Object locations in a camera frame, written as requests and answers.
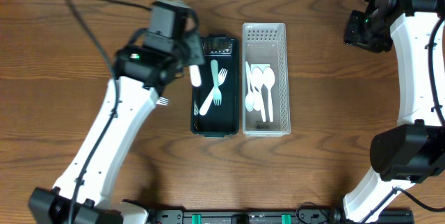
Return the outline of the white plastic fork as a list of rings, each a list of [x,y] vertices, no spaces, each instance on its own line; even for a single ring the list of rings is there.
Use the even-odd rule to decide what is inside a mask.
[[[167,106],[169,104],[169,99],[165,97],[160,97],[157,99],[156,104],[159,106]]]
[[[200,69],[198,65],[190,65],[189,73],[191,78],[191,84],[193,87],[200,87],[202,85],[202,79],[200,74]]]
[[[226,76],[227,76],[227,69],[222,68],[218,73],[218,85],[219,86],[224,83]],[[207,114],[207,111],[209,110],[209,107],[210,107],[212,101],[213,101],[213,89],[210,90],[207,98],[204,100],[204,102],[199,110],[200,115]]]

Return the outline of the white plastic fork handle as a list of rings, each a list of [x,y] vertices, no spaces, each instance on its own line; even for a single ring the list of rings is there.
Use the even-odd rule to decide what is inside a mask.
[[[222,104],[222,93],[218,85],[218,62],[217,60],[211,61],[211,73],[213,78],[213,103],[216,106]]]

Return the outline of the white plastic fork top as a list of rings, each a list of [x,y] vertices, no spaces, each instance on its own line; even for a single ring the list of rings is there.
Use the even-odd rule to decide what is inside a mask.
[[[156,104],[159,106],[167,106],[169,104],[169,99],[165,97],[160,97],[157,99]]]

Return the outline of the black plastic basket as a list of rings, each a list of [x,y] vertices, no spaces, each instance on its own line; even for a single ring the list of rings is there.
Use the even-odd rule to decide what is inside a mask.
[[[202,84],[192,89],[191,131],[222,138],[239,130],[239,42],[228,35],[201,38]]]

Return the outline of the white plastic spoon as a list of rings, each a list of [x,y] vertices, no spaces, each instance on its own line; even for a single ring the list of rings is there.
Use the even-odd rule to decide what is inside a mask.
[[[245,70],[246,70],[246,81],[248,85],[248,93],[245,97],[245,107],[247,111],[251,112],[254,109],[254,93],[251,87],[251,78],[250,78],[251,70],[249,63],[247,61],[245,62]]]
[[[264,107],[263,97],[256,88],[253,88],[253,93],[254,93],[254,110],[261,111],[262,108]]]
[[[270,122],[274,121],[273,116],[273,99],[272,99],[272,87],[275,84],[275,73],[273,72],[273,69],[271,67],[267,67],[264,70],[264,85],[268,90],[268,114]]]
[[[262,71],[261,69],[259,69],[258,67],[256,67],[255,69],[253,69],[252,71],[252,82],[254,87],[261,93],[261,88],[263,86],[263,79],[262,79]],[[266,121],[266,113],[265,113],[265,107],[262,108],[261,112],[261,119],[262,122]]]

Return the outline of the clear plastic basket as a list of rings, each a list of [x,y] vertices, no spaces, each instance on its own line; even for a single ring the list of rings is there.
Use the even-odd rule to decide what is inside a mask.
[[[290,134],[285,24],[245,23],[242,45],[243,133],[250,137]]]

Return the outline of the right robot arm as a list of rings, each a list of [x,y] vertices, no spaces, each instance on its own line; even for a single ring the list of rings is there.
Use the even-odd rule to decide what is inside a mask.
[[[444,171],[444,0],[365,2],[365,11],[351,12],[343,41],[375,53],[396,52],[398,119],[373,138],[368,172],[329,222],[411,223],[410,213],[388,206]]]

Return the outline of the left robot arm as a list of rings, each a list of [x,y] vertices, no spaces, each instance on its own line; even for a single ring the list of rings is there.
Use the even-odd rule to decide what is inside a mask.
[[[202,83],[204,63],[195,11],[180,0],[156,0],[151,21],[106,64],[111,73],[102,106],[82,146],[51,189],[36,188],[29,209],[37,223],[150,223],[138,203],[112,205],[115,182],[129,149],[165,87],[187,67]]]

